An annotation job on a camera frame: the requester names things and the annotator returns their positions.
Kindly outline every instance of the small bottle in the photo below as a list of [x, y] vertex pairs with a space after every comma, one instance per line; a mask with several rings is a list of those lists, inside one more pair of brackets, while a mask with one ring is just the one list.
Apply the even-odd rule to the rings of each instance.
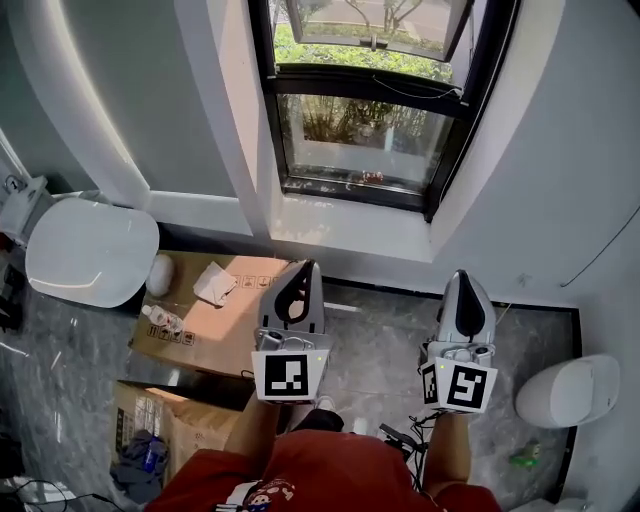
[[149, 446], [147, 447], [147, 453], [145, 453], [144, 463], [142, 466], [147, 473], [154, 473], [156, 470], [156, 463], [158, 462], [159, 457], [157, 450], [158, 443], [162, 443], [162, 441], [155, 435], [151, 436], [151, 440], [149, 441]]
[[165, 311], [160, 306], [142, 306], [142, 314], [149, 318], [153, 325], [165, 327], [172, 332], [182, 332], [184, 322], [178, 315]]

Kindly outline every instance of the window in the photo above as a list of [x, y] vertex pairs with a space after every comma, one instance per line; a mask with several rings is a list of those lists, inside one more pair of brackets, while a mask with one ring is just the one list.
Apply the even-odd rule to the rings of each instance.
[[285, 193], [431, 221], [473, 136], [518, 0], [251, 0]]

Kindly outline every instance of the marble floor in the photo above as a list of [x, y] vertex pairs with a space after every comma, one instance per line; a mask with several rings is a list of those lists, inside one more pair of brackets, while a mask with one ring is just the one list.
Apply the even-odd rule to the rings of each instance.
[[[418, 345], [435, 331], [439, 301], [338, 285], [325, 285], [325, 301], [338, 307], [326, 309], [336, 341], [322, 392], [334, 398], [348, 427], [364, 417], [371, 435], [383, 422], [409, 433], [408, 416], [424, 413]], [[27, 472], [64, 482], [77, 494], [114, 497], [107, 443], [113, 381], [168, 384], [179, 377], [184, 385], [196, 376], [132, 352], [135, 318], [30, 289], [24, 307], [22, 330], [0, 332], [0, 407], [23, 443]], [[529, 377], [571, 358], [570, 314], [511, 308], [498, 325], [496, 345], [499, 376], [489, 409], [470, 421], [472, 482], [490, 488], [509, 510], [543, 497], [558, 476], [567, 431], [525, 424], [513, 399]], [[511, 466], [509, 457], [534, 439], [542, 447], [540, 463], [531, 470]], [[110, 510], [91, 501], [72, 508]]]

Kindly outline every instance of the white toilet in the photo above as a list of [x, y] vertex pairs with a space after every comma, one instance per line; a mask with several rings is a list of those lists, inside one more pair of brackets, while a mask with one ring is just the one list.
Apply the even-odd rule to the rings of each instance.
[[64, 300], [113, 308], [144, 284], [158, 251], [155, 220], [145, 212], [84, 199], [54, 203], [46, 180], [9, 196], [0, 230], [26, 245], [31, 286]]
[[545, 500], [535, 500], [512, 509], [511, 512], [596, 512], [593, 503], [577, 498], [562, 500], [553, 505]]
[[516, 397], [516, 411], [537, 427], [573, 427], [609, 412], [618, 400], [619, 389], [620, 366], [613, 357], [581, 357], [531, 378]]

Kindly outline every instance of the window frame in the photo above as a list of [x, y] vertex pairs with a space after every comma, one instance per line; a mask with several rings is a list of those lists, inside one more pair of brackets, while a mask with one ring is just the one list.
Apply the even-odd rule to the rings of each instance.
[[[420, 212], [431, 222], [469, 148], [504, 62], [521, 0], [487, 0], [483, 22], [464, 92], [428, 78], [393, 71], [335, 64], [277, 64], [273, 51], [268, 0], [251, 0], [249, 15], [258, 72], [283, 193], [304, 193], [360, 201]], [[424, 194], [390, 190], [369, 184], [289, 176], [277, 96], [302, 94], [380, 101], [427, 110], [453, 118], [449, 135]], [[331, 182], [326, 191], [323, 183]]]

